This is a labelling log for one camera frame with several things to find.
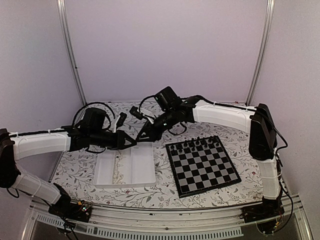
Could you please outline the black white chessboard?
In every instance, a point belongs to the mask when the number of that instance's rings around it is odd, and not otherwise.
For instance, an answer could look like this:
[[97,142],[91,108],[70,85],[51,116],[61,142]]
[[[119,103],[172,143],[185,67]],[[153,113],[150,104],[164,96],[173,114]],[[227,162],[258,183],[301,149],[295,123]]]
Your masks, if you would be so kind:
[[242,181],[216,135],[169,143],[165,149],[180,198],[229,187]]

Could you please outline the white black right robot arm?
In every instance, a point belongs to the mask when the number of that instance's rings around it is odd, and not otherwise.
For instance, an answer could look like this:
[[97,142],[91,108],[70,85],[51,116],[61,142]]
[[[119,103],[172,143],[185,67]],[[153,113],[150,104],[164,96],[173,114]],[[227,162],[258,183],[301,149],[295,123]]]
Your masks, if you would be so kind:
[[262,218],[269,218],[278,210],[275,201],[281,194],[280,165],[277,163],[276,127],[267,105],[257,107],[236,106],[207,100],[201,95],[187,98],[179,97],[170,86],[152,96],[162,110],[162,114],[152,117],[140,109],[138,119],[146,123],[138,133],[138,142],[155,142],[174,125],[185,123],[210,123],[240,130],[249,134],[248,151],[256,160],[263,185],[263,198],[258,213]]

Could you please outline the white plastic tray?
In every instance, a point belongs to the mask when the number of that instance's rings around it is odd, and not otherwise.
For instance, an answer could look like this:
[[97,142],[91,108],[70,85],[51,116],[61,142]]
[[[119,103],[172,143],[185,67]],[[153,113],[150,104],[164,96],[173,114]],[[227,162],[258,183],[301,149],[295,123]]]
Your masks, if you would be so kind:
[[[122,153],[123,184],[112,184],[115,153]],[[98,154],[93,185],[98,189],[143,188],[156,185],[153,143],[140,142],[124,150],[106,150]]]

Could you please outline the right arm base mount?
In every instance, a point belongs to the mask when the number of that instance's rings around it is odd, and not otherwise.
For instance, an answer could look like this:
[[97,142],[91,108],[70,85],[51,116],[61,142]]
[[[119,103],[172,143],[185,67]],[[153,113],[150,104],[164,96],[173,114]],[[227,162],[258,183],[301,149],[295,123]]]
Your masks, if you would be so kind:
[[257,229],[260,233],[271,235],[276,232],[284,217],[284,207],[281,197],[276,200],[262,198],[262,203],[245,206],[241,209],[240,219],[245,223],[258,222]]

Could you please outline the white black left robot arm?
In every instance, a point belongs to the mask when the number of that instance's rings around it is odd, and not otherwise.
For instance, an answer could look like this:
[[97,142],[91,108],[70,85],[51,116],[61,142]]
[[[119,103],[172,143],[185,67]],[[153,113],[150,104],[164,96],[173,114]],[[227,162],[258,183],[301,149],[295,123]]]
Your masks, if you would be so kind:
[[27,157],[54,153],[75,152],[90,146],[106,150],[124,150],[133,147],[137,142],[119,127],[126,119],[121,113],[114,121],[106,111],[90,107],[85,110],[78,123],[62,126],[53,130],[42,130],[25,133],[10,133],[0,130],[0,186],[3,189],[13,188],[38,197],[63,216],[74,213],[74,205],[68,193],[59,185],[49,183],[18,167],[17,162]]

